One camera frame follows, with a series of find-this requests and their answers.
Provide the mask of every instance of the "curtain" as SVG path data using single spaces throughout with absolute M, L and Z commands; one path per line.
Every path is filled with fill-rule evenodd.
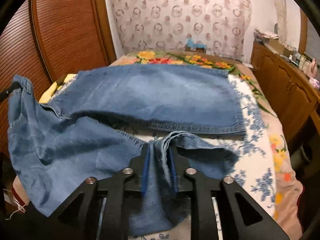
M 187 38 L 207 53 L 241 60 L 250 0 L 112 0 L 125 53 L 183 50 Z

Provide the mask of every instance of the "metal screw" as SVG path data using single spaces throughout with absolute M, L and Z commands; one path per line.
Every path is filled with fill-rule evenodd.
M 124 174 L 129 175 L 129 174 L 133 173 L 133 169 L 131 169 L 131 168 L 124 168 L 124 169 L 122 170 L 122 172 L 123 172 Z
M 188 168 L 188 169 L 186 169 L 186 173 L 189 175 L 193 175 L 193 174 L 197 173 L 197 170 L 194 168 Z
M 226 176 L 223 178 L 223 181 L 227 184 L 233 183 L 235 180 L 232 177 Z
M 97 179 L 95 177 L 88 177 L 85 179 L 86 184 L 95 184 Z

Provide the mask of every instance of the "jeans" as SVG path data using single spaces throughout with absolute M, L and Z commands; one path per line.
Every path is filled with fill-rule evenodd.
M 227 86 L 225 73 L 213 71 L 207 74 L 206 69 L 186 68 L 187 71 L 192 70 L 194 76 L 199 74 L 199 80 L 202 74 L 204 77 L 208 75 L 210 78 L 204 79 L 203 83 L 213 90 L 215 86 L 209 84 L 209 80 L 218 78 L 216 83 L 220 78 L 226 80 L 222 85 L 225 85 L 224 96 L 228 103 L 222 103 L 223 109 L 214 112 L 214 104 L 196 92 L 187 93 L 184 100 L 173 95 L 182 93 L 184 89 L 189 91 L 188 87 L 191 90 L 198 88 L 199 94 L 201 89 L 205 90 L 205 84 L 193 82 L 191 77 L 191 84 L 184 83 L 182 78 L 178 78 L 176 84 L 175 77 L 188 77 L 181 71 L 184 67 L 172 68 L 177 72 L 170 71 L 168 66 L 164 66 L 163 71 L 161 66 L 156 67 L 159 69 L 138 66 L 139 71 L 136 71 L 132 66 L 123 66 L 80 72 L 76 81 L 45 105 L 36 101 L 27 78 L 14 77 L 21 88 L 14 90 L 9 98 L 10 157 L 30 200 L 42 214 L 49 216 L 87 177 L 109 178 L 127 167 L 133 157 L 140 155 L 144 142 L 113 129 L 111 123 L 114 120 L 159 130 L 185 130 L 177 130 L 161 140 L 149 142 L 147 191 L 142 200 L 130 200 L 130 235 L 169 230 L 189 213 L 189 200 L 175 198 L 172 189 L 166 164 L 169 142 L 185 149 L 180 154 L 189 158 L 191 167 L 207 176 L 222 179 L 229 173 L 238 156 L 191 133 L 242 132 L 242 115 L 237 113 L 239 102 L 231 96 L 232 89 Z M 156 89 L 147 89 L 147 84 L 169 86 L 172 90 L 157 93 Z M 134 92 L 135 86 L 145 88 L 142 95 Z M 213 95 L 213 100 L 217 98 L 216 102 L 223 102 L 218 95 Z M 209 115 L 210 111 L 218 114 L 222 110 L 227 114 L 233 113 L 231 120 L 225 116 L 223 122 L 215 120 L 215 115 Z

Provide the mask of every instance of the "white cord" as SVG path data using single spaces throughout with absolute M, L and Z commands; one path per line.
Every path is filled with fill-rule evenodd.
M 24 204 L 22 207 L 18 206 L 18 210 L 14 211 L 11 213 L 9 218 L 6 218 L 5 220 L 10 220 L 12 218 L 12 215 L 18 211 L 22 211 L 22 209 L 26 206 L 27 204 Z

